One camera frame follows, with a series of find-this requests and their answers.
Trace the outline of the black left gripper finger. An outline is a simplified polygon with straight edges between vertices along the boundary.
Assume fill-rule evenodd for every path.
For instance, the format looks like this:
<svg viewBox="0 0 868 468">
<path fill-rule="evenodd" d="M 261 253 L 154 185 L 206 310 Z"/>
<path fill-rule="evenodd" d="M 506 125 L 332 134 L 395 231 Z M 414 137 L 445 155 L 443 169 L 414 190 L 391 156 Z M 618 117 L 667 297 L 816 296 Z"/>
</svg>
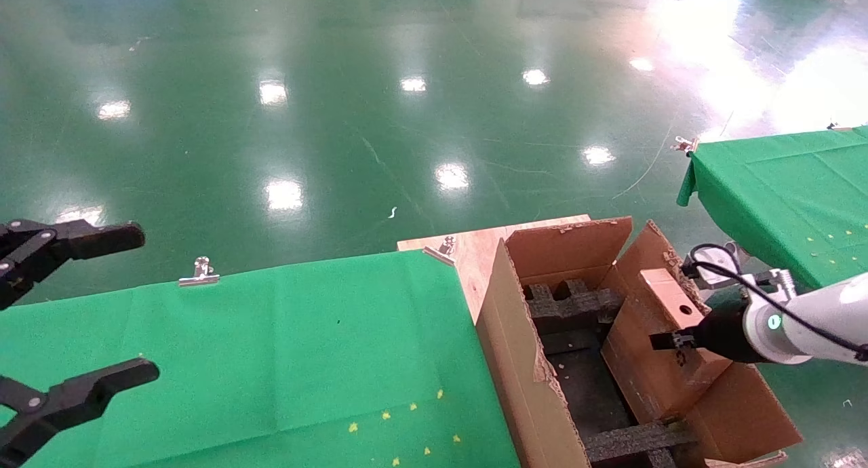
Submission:
<svg viewBox="0 0 868 468">
<path fill-rule="evenodd" d="M 53 385 L 44 393 L 9 376 L 1 378 L 1 403 L 15 412 L 1 431 L 1 465 L 21 467 L 60 432 L 100 418 L 122 391 L 156 381 L 160 369 L 131 359 Z"/>
<path fill-rule="evenodd" d="M 1 310 L 24 298 L 70 260 L 92 260 L 145 245 L 142 227 L 129 221 L 93 226 L 86 220 L 46 224 L 12 220 L 1 226 Z"/>
</svg>

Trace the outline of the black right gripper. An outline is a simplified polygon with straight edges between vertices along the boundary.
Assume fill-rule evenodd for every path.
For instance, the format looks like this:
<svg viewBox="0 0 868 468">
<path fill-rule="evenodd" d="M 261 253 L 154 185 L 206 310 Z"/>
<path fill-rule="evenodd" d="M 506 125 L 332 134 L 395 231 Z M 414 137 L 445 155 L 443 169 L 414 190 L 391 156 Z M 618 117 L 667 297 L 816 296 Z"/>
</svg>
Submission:
<svg viewBox="0 0 868 468">
<path fill-rule="evenodd" d="M 649 335 L 655 351 L 702 347 L 734 362 L 752 364 L 753 347 L 744 330 L 747 306 L 726 303 L 714 307 L 695 328 Z"/>
</svg>

